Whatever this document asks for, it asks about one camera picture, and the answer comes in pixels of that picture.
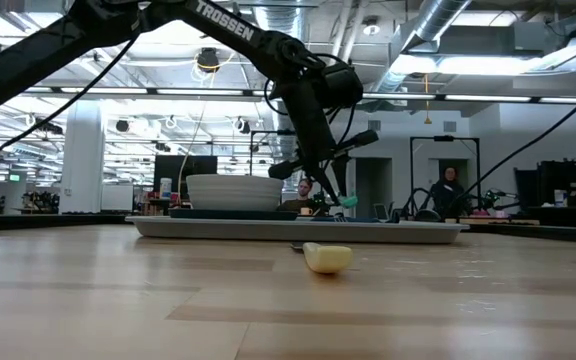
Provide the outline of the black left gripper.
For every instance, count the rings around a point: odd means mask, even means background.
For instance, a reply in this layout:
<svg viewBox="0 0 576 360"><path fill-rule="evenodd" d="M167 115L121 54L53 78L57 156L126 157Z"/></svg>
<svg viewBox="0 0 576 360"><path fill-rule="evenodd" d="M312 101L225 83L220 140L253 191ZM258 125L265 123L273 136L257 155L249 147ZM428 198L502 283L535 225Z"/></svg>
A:
<svg viewBox="0 0 576 360"><path fill-rule="evenodd" d="M347 152L352 148L376 142L378 134L373 130L366 130L338 145L322 105L307 79L280 82L277 91L294 127L299 155L296 160L271 166L268 170L269 176L286 179L301 169L320 184L336 206L341 206L343 198L348 197L346 175L350 156ZM332 174L336 186L332 185L326 170L320 167L322 161L328 160L332 160Z"/></svg>

